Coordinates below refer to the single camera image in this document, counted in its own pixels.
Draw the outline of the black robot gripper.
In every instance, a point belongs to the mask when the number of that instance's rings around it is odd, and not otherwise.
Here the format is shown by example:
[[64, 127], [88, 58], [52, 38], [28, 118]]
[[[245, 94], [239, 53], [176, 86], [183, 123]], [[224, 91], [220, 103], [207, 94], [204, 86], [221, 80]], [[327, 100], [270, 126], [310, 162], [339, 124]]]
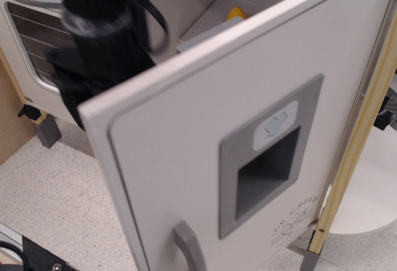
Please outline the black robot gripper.
[[136, 5], [96, 14], [68, 7], [62, 23], [75, 46], [47, 49], [44, 55], [63, 103], [82, 127], [79, 104], [155, 66], [146, 50], [146, 16]]

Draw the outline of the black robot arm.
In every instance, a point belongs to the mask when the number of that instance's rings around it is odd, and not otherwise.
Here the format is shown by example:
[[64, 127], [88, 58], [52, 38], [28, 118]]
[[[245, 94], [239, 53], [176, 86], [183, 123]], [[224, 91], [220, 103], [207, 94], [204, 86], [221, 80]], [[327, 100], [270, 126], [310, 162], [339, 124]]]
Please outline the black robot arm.
[[47, 49], [52, 77], [79, 127], [78, 105], [155, 66], [139, 0], [63, 0], [73, 47]]

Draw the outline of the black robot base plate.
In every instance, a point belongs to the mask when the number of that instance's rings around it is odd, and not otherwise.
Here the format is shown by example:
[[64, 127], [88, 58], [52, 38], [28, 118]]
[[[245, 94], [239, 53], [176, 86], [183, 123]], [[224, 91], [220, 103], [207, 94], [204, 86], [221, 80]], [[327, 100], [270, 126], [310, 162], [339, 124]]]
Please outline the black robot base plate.
[[77, 271], [72, 265], [29, 238], [22, 236], [22, 252], [34, 270]]

